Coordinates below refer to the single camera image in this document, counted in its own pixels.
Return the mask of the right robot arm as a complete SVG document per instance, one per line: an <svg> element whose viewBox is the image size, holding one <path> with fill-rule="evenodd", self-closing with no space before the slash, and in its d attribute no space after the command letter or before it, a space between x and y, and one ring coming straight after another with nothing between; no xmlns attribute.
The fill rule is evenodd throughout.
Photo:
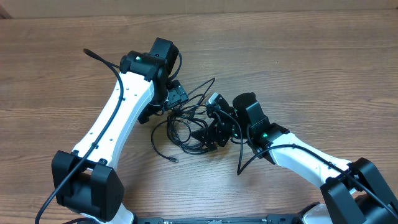
<svg viewBox="0 0 398 224"><path fill-rule="evenodd" d="M371 161L339 159L304 143L287 128L271 123L254 93L238 95L232 105L214 93L205 106L214 120L193 132L196 140L214 149L239 139L255 158L285 167L321 190L324 202L288 217L289 222L397 223L397 198Z"/></svg>

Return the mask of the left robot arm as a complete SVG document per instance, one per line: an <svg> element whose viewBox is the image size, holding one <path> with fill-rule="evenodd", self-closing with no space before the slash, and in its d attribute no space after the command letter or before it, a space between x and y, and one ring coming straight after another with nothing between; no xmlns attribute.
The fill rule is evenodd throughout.
<svg viewBox="0 0 398 224"><path fill-rule="evenodd" d="M135 123L187 102L173 69L181 59L173 42L156 38L148 53L131 51L119 65L104 62L117 78L108 102L72 151L58 151L51 164L55 190L50 198L82 215L74 223L134 222L123 205L118 162Z"/></svg>

